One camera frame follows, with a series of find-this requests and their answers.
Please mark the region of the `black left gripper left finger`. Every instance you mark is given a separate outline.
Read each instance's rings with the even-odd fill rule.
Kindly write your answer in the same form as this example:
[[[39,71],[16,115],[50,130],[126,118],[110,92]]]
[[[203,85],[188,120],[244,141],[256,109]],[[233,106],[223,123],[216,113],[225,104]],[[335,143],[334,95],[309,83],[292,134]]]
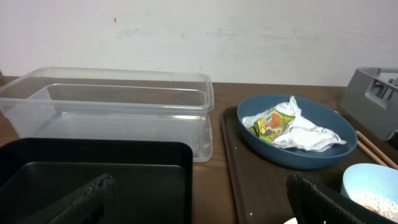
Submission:
[[[60,200],[21,220],[26,224],[111,223],[116,203],[116,180],[103,174]]]

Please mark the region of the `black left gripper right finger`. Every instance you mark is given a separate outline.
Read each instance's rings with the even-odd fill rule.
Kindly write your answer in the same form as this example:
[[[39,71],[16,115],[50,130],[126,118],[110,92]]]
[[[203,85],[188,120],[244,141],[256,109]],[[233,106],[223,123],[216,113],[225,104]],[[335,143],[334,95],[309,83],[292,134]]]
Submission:
[[[298,224],[394,224],[302,174],[288,176],[286,187]]]

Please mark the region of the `light blue bowl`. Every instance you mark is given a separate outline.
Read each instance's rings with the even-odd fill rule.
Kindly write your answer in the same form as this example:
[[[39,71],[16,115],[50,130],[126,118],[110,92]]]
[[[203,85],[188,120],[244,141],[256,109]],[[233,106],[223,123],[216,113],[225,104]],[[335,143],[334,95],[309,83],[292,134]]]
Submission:
[[[352,165],[343,174],[340,193],[352,200],[357,190],[378,194],[397,204],[397,170],[377,164]]]

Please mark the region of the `white napkin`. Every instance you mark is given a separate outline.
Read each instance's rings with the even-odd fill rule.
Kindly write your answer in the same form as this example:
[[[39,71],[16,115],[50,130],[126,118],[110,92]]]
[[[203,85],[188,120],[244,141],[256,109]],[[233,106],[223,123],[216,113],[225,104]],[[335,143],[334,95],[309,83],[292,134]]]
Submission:
[[[282,149],[297,148],[303,151],[323,152],[335,144],[344,145],[346,141],[341,139],[334,131],[316,126],[302,116],[302,110],[298,107],[296,99],[291,96],[288,102],[282,102],[272,107],[281,113],[295,116],[285,131],[276,137],[271,143],[274,147]],[[245,116],[242,123],[245,128],[254,126],[254,122],[269,112],[271,108],[254,116]]]

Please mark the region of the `rice leftovers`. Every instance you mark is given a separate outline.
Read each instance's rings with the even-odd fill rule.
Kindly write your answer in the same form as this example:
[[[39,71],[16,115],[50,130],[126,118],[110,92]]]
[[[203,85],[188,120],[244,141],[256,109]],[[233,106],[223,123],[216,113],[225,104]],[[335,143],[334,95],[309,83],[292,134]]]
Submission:
[[[397,204],[392,200],[364,190],[354,191],[352,200],[391,221],[397,222]]]

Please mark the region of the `dark blue plate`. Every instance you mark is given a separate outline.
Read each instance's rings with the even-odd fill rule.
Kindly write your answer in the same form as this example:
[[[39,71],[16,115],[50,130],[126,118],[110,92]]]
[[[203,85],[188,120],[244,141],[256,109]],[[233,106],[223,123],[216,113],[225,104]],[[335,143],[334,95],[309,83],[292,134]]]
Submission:
[[[346,144],[335,144],[323,152],[305,152],[296,148],[281,149],[261,140],[243,125],[245,116],[254,116],[272,108],[278,103],[287,102],[290,95],[263,94],[242,101],[237,108],[239,130],[243,139],[261,157],[278,165],[293,169],[315,170],[332,166],[353,152],[358,138],[352,125],[337,112],[306,98],[295,99],[304,118],[322,128],[334,131]]]

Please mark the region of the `yellow green snack wrapper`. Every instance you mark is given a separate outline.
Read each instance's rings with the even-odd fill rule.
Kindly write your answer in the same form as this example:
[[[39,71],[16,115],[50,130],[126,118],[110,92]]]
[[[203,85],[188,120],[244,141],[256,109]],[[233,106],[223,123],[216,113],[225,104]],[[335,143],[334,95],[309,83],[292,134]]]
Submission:
[[[259,139],[271,143],[285,131],[289,123],[294,119],[295,116],[287,115],[271,108],[269,112],[257,119],[254,122],[254,126],[250,127],[249,130]]]

